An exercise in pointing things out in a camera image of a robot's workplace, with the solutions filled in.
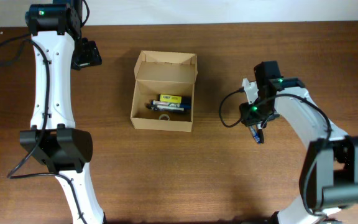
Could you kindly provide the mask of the blue ballpoint pen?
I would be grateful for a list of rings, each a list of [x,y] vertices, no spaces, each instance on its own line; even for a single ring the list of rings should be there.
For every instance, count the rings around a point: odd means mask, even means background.
[[[260,138],[259,138],[259,135],[258,135],[258,132],[255,128],[253,128],[252,126],[249,127],[249,130],[251,132],[251,135],[254,139],[254,141],[257,143],[257,144],[260,144]]]

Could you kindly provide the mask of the blue whiteboard marker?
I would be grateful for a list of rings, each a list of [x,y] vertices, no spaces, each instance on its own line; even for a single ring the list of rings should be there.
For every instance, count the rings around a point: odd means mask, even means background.
[[[171,106],[171,107],[177,107],[177,108],[184,108],[186,110],[191,109],[191,105],[184,105],[184,104],[180,104],[180,103],[170,103],[170,102],[157,101],[157,100],[152,100],[151,104],[152,105],[160,105],[160,106]]]

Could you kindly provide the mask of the cardboard box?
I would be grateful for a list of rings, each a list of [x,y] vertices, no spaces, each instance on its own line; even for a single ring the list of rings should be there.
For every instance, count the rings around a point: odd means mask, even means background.
[[[193,127],[197,55],[178,52],[141,51],[134,67],[135,87],[131,121],[136,129],[190,132]],[[159,95],[190,96],[191,109],[185,113],[154,111],[146,104]],[[168,114],[170,121],[159,120]]]

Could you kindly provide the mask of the black whiteboard marker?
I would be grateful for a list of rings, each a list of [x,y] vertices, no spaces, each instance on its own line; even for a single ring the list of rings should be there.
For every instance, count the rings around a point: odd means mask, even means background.
[[[173,112],[173,113],[185,113],[186,112],[186,110],[184,108],[164,106],[164,105],[146,104],[145,107],[147,109],[154,110],[154,111],[169,111],[169,112]]]

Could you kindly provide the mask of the yellow highlighter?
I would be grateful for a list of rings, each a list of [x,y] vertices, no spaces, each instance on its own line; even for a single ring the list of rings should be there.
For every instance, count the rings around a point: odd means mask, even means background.
[[[176,95],[165,95],[160,94],[159,100],[167,103],[176,103],[183,105],[190,105],[192,102],[192,98],[190,96],[176,96]]]

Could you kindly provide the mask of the yellow tape roll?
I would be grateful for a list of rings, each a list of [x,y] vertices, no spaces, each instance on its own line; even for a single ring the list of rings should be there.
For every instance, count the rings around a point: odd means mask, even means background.
[[[163,121],[170,121],[170,117],[168,114],[161,114],[158,119]]]

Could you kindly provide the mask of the black permanent marker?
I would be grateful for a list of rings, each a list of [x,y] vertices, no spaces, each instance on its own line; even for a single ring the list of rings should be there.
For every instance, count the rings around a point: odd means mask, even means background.
[[[264,143],[264,134],[263,134],[263,129],[262,128],[258,128],[257,129],[257,134],[259,137],[259,143],[263,144]]]

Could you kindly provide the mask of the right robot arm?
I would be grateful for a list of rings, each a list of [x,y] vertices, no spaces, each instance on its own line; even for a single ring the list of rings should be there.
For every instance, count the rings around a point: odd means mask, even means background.
[[[254,74],[255,81],[242,84],[241,123],[263,142],[267,123],[284,118],[306,148],[299,196],[267,223],[328,223],[328,216],[358,204],[358,136],[336,126],[299,78],[281,75],[276,61],[261,62]]]

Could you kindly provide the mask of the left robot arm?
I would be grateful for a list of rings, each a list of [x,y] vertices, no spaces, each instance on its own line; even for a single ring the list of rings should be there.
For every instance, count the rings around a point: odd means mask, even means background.
[[[92,137],[76,129],[71,107],[71,70],[101,64],[95,42],[81,33],[87,7],[84,1],[54,1],[26,12],[35,54],[35,105],[20,144],[58,180],[73,223],[105,223],[90,175]]]

